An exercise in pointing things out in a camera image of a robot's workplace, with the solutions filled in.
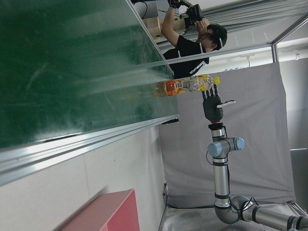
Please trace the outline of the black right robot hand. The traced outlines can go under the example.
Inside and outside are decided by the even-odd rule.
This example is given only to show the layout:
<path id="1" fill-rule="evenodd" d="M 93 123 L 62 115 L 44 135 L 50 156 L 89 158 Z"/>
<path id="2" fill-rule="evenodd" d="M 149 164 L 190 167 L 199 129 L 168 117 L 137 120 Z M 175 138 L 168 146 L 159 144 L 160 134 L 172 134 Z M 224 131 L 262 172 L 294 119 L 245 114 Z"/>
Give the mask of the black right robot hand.
<path id="1" fill-rule="evenodd" d="M 211 122 L 219 122 L 223 118 L 222 107 L 236 103 L 235 100 L 229 100 L 224 103 L 218 95 L 217 85 L 214 84 L 210 90 L 202 91 L 203 96 L 203 109 L 205 117 Z"/>

